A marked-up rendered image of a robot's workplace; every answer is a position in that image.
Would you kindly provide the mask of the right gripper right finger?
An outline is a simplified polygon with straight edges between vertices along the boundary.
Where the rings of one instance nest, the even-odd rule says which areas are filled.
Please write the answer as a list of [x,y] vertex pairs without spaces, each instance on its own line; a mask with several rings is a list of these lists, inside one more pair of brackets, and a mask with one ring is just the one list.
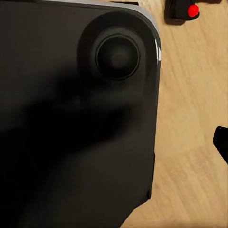
[[214,133],[213,144],[228,164],[228,128],[218,126]]

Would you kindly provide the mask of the digital camera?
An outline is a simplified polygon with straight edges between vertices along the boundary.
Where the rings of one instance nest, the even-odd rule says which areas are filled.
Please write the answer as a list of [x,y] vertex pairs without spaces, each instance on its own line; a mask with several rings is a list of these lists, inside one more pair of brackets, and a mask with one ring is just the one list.
[[188,21],[196,19],[199,15],[195,0],[169,0],[169,19]]

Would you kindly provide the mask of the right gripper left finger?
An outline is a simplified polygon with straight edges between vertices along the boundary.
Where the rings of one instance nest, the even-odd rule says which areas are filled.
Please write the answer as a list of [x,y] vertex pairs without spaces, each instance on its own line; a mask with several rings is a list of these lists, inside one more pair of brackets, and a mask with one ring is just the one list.
[[25,144],[20,126],[0,132],[0,183]]

